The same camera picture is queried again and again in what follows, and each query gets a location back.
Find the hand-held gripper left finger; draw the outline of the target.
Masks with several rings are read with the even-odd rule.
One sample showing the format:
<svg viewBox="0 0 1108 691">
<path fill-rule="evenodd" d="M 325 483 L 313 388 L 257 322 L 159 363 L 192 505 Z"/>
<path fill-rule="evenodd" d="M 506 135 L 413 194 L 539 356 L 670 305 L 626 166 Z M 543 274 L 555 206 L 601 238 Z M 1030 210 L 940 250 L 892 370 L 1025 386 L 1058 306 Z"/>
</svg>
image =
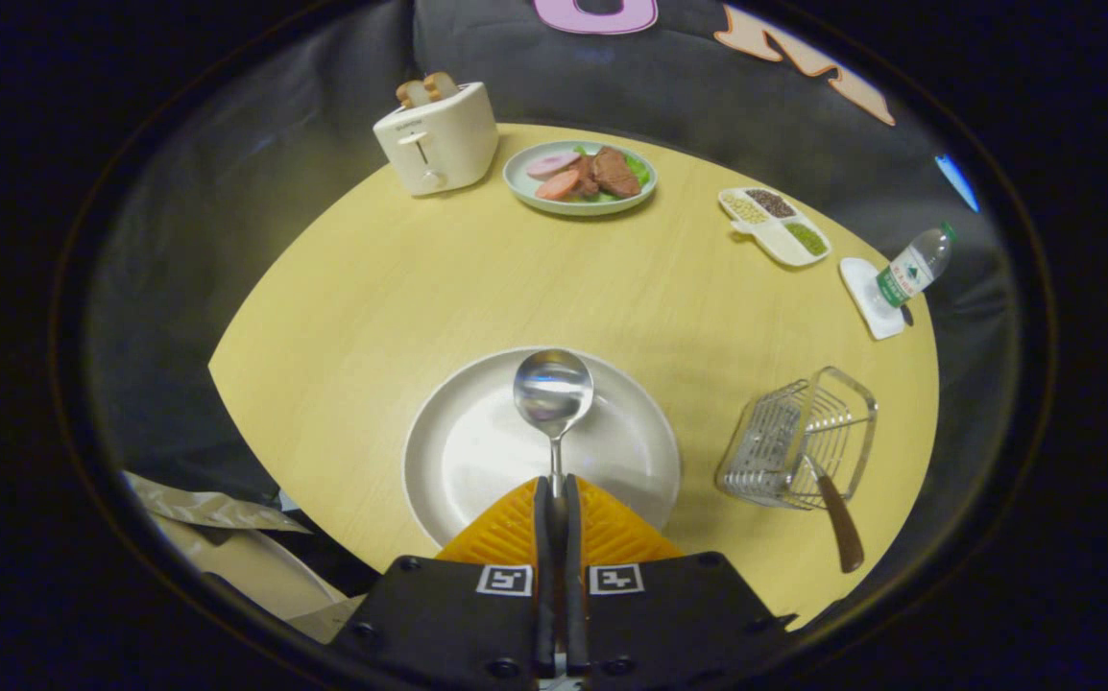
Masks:
<svg viewBox="0 0 1108 691">
<path fill-rule="evenodd" d="M 550 501 L 533 478 L 432 559 L 397 557 L 334 651 L 391 690 L 536 690 L 554 666 Z"/>
</svg>

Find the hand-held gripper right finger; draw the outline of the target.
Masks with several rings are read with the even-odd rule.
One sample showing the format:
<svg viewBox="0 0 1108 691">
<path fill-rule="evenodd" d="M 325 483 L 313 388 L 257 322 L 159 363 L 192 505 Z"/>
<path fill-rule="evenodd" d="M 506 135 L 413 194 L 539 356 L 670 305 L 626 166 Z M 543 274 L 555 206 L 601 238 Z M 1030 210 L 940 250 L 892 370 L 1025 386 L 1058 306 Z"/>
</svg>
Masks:
<svg viewBox="0 0 1108 691">
<path fill-rule="evenodd" d="M 721 690 L 791 644 L 719 551 L 683 554 L 607 491 L 566 477 L 566 633 L 589 690 Z"/>
</svg>

